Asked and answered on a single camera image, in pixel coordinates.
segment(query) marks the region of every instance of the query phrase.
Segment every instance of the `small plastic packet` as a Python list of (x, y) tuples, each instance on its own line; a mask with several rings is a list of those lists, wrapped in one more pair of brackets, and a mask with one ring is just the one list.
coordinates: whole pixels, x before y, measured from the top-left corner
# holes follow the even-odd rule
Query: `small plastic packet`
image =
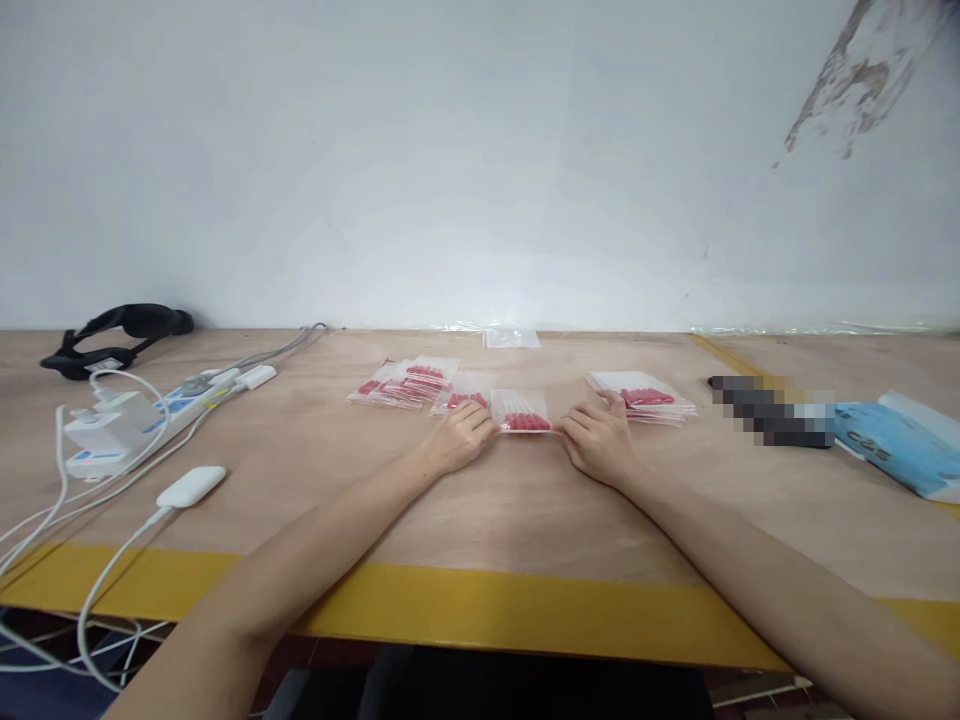
[(433, 402), (449, 390), (453, 376), (460, 366), (459, 358), (434, 358), (420, 355), (416, 360), (404, 360), (394, 371), (393, 378), (380, 392), (408, 402)]
[(538, 348), (540, 338), (536, 330), (518, 330), (515, 328), (484, 328), (483, 346), (493, 348)]
[(430, 414), (437, 417), (446, 415), (455, 410), (461, 403), (473, 400), (485, 408), (490, 407), (493, 386), (496, 375), (486, 373), (460, 373), (453, 376), (453, 384), (449, 390), (440, 393), (430, 409)]
[(390, 397), (383, 393), (383, 389), (393, 380), (397, 367), (398, 364), (393, 360), (384, 361), (383, 365), (373, 373), (373, 377), (350, 393), (347, 400), (358, 405), (370, 405), (372, 407), (399, 407), (405, 410), (419, 410), (423, 407), (422, 403)]
[(505, 433), (550, 432), (547, 402), (539, 390), (494, 390), (493, 421)]
[(449, 390), (453, 376), (460, 367), (460, 358), (440, 358), (418, 355), (407, 369), (405, 381), (408, 385), (426, 388), (437, 393)]
[(672, 387), (640, 371), (592, 372), (586, 377), (594, 390), (611, 390), (627, 404), (627, 418), (656, 425), (679, 426), (697, 414), (697, 406)]

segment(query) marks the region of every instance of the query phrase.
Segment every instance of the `hand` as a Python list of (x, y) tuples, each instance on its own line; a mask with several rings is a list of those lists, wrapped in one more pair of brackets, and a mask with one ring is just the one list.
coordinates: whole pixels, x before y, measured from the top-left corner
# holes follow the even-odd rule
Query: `hand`
[(500, 427), (479, 403), (460, 405), (415, 451), (427, 472), (440, 478), (476, 460)]
[(630, 444), (627, 406), (615, 392), (597, 394), (610, 403), (610, 410), (589, 403), (575, 405), (558, 423), (558, 434), (577, 470), (619, 489), (639, 465)]

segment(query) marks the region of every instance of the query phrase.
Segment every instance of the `wall stain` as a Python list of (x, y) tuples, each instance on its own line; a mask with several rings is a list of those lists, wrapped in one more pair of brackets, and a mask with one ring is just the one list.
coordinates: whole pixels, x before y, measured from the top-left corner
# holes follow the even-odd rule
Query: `wall stain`
[(858, 0), (787, 133), (784, 154), (814, 136), (836, 142), (848, 159), (856, 136), (890, 113), (955, 5), (951, 0)]

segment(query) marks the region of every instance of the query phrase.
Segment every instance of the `forearm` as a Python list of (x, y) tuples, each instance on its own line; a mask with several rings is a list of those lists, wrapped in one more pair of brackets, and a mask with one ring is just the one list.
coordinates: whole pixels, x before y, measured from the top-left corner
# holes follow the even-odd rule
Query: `forearm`
[(301, 515), (191, 610), (111, 706), (109, 719), (245, 717), (290, 625), (435, 479), (408, 456)]
[(670, 479), (637, 473), (620, 489), (771, 646), (856, 717), (960, 716), (956, 663), (882, 605)]
[(241, 560), (191, 619), (275, 643), (435, 480), (425, 464), (408, 456), (349, 487)]

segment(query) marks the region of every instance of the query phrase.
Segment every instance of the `power strip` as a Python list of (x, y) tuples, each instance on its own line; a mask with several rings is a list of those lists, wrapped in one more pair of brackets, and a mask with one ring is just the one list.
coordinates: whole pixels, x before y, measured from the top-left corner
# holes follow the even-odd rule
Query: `power strip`
[[(166, 430), (167, 442), (176, 437), (181, 430), (200, 417), (200, 414), (206, 409), (208, 403), (212, 402), (214, 398), (224, 390), (229, 389), (239, 375), (240, 370), (227, 370), (214, 377), (210, 381), (210, 388), (199, 395), (186, 396), (183, 394), (182, 387), (178, 387), (167, 395), (166, 400), (170, 407), (170, 422)], [(156, 402), (154, 403), (154, 407), (160, 411), (161, 416), (164, 414), (162, 403)], [(89, 482), (109, 475), (116, 475), (120, 470), (127, 467), (127, 464), (139, 453), (143, 452), (143, 448), (150, 444), (156, 433), (160, 432), (163, 426), (163, 418), (161, 417), (154, 425), (143, 431), (143, 443), (140, 447), (127, 453), (103, 453), (95, 455), (89, 450), (78, 452), (67, 460), (67, 472), (72, 477)], [(137, 465), (145, 462), (165, 444), (166, 443), (157, 444), (157, 446), (153, 448), (153, 452), (150, 453), (150, 455), (142, 457), (140, 463), (137, 463)], [(127, 468), (128, 472), (134, 469), (135, 467)]]

